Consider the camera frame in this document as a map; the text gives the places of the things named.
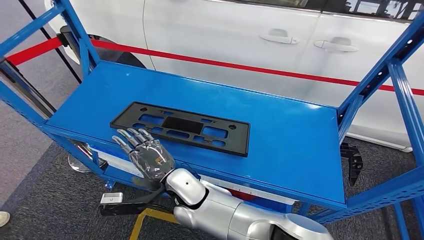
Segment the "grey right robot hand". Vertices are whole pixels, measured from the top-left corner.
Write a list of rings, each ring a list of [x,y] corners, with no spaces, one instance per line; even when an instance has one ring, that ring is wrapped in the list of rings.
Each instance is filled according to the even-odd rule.
[[[134,184],[156,191],[161,187],[167,174],[175,169],[175,160],[158,139],[143,128],[117,129],[120,136],[112,139],[128,155],[129,160],[142,173],[143,178]]]

